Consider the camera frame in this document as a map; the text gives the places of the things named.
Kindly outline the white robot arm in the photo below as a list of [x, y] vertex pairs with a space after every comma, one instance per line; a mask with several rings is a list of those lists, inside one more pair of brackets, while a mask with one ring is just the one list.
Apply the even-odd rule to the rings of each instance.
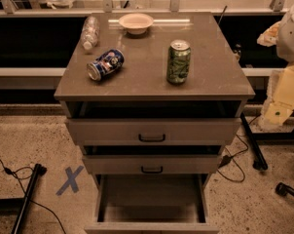
[[294, 4], [283, 18], [257, 39], [259, 45], [276, 46], [277, 56], [287, 61], [281, 71], [273, 71], [268, 83], [259, 125], [263, 129], [282, 126], [294, 111]]

